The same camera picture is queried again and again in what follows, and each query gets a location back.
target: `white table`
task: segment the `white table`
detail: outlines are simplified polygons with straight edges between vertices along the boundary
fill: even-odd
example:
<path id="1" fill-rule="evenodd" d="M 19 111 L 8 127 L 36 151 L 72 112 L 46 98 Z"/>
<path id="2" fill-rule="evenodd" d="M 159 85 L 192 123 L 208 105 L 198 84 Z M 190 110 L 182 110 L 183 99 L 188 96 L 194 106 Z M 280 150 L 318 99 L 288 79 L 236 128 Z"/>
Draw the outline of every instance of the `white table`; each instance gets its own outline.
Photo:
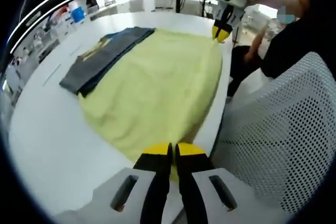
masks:
<path id="1" fill-rule="evenodd" d="M 213 20 L 175 13 L 126 13 L 82 25 L 41 63 L 27 82 L 15 108 L 9 149 L 31 195 L 49 215 L 87 204 L 92 191 L 133 163 L 106 143 L 84 121 L 76 96 L 59 86 L 69 67 L 107 33 L 127 27 L 158 27 L 211 36 Z M 232 40 L 223 48 L 216 97 L 194 143 L 210 154 L 225 106 Z M 171 223 L 183 204 L 171 183 L 163 222 Z"/>

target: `person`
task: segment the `person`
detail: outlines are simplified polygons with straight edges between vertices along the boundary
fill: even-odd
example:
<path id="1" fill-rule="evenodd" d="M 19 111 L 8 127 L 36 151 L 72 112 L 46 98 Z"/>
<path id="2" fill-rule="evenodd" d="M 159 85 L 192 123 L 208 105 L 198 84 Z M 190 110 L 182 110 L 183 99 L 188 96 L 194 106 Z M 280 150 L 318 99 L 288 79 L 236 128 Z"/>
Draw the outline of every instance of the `person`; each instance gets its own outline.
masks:
<path id="1" fill-rule="evenodd" d="M 86 6 L 88 8 L 98 6 L 97 0 L 86 0 Z"/>
<path id="2" fill-rule="evenodd" d="M 331 0 L 248 0 L 246 6 L 262 4 L 278 10 L 284 8 L 287 17 L 294 16 L 298 20 L 274 36 L 263 59 L 257 52 L 266 28 L 250 47 L 233 49 L 230 72 L 233 81 L 228 87 L 228 96 L 232 97 L 239 84 L 258 68 L 265 76 L 276 78 L 311 51 L 321 56 L 336 77 L 333 42 L 326 34 L 330 27 L 335 27 L 330 3 Z"/>

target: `yellow towel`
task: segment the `yellow towel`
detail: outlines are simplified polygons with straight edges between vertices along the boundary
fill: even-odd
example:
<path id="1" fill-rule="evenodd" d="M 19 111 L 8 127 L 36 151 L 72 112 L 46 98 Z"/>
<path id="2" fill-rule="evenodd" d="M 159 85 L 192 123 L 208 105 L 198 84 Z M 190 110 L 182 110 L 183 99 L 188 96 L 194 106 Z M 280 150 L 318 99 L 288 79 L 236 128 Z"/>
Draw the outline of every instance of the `yellow towel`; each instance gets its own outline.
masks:
<path id="1" fill-rule="evenodd" d="M 152 144 L 176 144 L 212 102 L 222 54 L 210 38 L 157 29 L 124 55 L 86 98 L 87 122 L 136 161 Z"/>

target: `chair backrest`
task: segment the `chair backrest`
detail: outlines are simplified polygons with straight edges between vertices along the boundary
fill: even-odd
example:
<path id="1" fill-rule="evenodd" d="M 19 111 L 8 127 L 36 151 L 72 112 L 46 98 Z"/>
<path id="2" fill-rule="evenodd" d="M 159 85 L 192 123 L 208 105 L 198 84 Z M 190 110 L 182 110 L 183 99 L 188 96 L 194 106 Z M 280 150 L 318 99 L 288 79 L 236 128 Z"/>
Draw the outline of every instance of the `chair backrest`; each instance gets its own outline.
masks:
<path id="1" fill-rule="evenodd" d="M 256 196 L 297 212 L 323 180 L 336 148 L 336 82 L 314 52 L 239 106 L 228 105 L 212 161 Z"/>

